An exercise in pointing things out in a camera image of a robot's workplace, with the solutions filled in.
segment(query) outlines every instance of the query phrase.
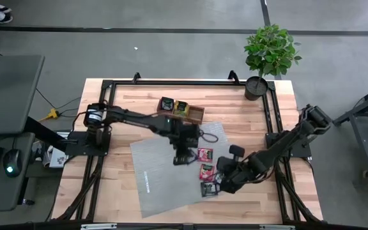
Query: black plant pot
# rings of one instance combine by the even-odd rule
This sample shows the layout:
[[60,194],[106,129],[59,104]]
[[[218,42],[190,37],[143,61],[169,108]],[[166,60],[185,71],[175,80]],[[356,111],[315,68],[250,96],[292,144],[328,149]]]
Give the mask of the black plant pot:
[[268,83],[261,77],[250,77],[245,83],[245,97],[257,100],[268,91]]

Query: wooden tray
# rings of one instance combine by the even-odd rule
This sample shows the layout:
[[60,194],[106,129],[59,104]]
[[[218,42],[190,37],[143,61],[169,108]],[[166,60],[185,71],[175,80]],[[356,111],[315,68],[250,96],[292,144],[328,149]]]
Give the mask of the wooden tray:
[[170,117],[173,117],[173,118],[179,118],[179,119],[181,119],[183,121],[186,121],[186,122],[189,122],[189,123],[194,123],[194,124],[199,124],[199,125],[203,123],[204,110],[205,110],[204,108],[198,107],[198,106],[195,106],[195,105],[188,105],[189,106],[188,116],[185,117],[185,116],[180,116],[180,115],[173,114],[172,111],[161,110],[161,101],[162,101],[162,99],[160,99],[158,101],[157,112],[162,111],[163,114],[167,114],[167,115],[169,115]]

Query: mouse pad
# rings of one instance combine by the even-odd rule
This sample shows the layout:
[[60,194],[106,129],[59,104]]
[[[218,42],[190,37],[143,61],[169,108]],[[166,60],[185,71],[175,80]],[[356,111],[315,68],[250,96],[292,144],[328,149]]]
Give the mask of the mouse pad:
[[[213,149],[210,165],[215,165],[221,156],[232,158],[221,123],[207,123],[201,125],[201,129],[219,138],[216,143],[199,139],[199,148]],[[201,197],[199,173],[201,164],[209,163],[195,161],[190,165],[174,166],[175,151],[166,137],[135,142],[130,147],[142,218],[207,199]]]

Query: desk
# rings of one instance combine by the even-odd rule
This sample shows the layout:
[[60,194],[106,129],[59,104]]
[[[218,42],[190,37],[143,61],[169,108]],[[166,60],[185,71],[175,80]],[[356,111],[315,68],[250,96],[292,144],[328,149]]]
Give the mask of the desk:
[[59,150],[65,146],[57,133],[28,116],[44,57],[0,57],[0,134],[31,132]]
[[[5,174],[3,166],[4,154],[12,149],[12,143],[15,139],[14,148],[20,150],[22,159],[22,170],[17,177],[9,178]],[[25,188],[24,182],[29,156],[31,155],[32,143],[35,135],[31,133],[19,134],[15,137],[0,137],[0,147],[3,148],[3,154],[0,155],[0,211],[10,211],[14,209],[19,199],[23,198]]]
[[[99,99],[103,79],[87,79],[79,112]],[[284,129],[298,122],[298,111],[292,83],[275,81]],[[162,96],[183,100],[205,108],[204,123],[220,121],[229,142],[246,149],[247,153],[265,148],[267,133],[262,100],[248,101],[241,86],[117,86],[114,105],[151,114]],[[272,102],[270,109],[274,118]],[[85,130],[83,116],[76,130]],[[95,222],[157,222],[203,224],[278,224],[281,223],[274,177],[260,184],[245,185],[236,194],[221,193],[206,202],[187,205],[148,218],[141,218],[130,143],[154,134],[143,128],[117,123],[112,125],[109,154],[105,158],[95,212]],[[86,157],[75,157],[65,165],[56,197],[52,218],[60,216],[78,194],[84,174]],[[301,159],[292,159],[295,189],[302,201],[322,219],[316,186],[310,167]],[[289,216],[290,199],[286,195]]]

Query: green leaves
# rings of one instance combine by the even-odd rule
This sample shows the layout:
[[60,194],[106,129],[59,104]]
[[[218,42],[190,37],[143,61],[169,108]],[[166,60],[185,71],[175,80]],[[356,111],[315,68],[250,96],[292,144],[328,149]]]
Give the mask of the green leaves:
[[266,56],[265,59],[269,63],[271,63],[273,61],[272,56]]
[[273,65],[271,63],[267,63],[263,68],[263,73],[268,74],[271,70],[273,70]]
[[257,70],[259,76],[286,74],[291,68],[292,62],[298,65],[302,59],[297,56],[294,45],[301,45],[294,42],[293,37],[286,29],[279,29],[279,26],[265,26],[259,28],[256,34],[247,38],[248,45],[244,47],[248,53],[246,64],[250,70]]
[[285,66],[287,68],[291,68],[291,65],[292,65],[292,61],[289,60],[287,57],[282,57],[279,61],[279,64],[281,66]]
[[287,68],[285,66],[280,66],[279,70],[280,70],[280,73],[283,74],[283,75],[285,75],[286,72],[287,72]]

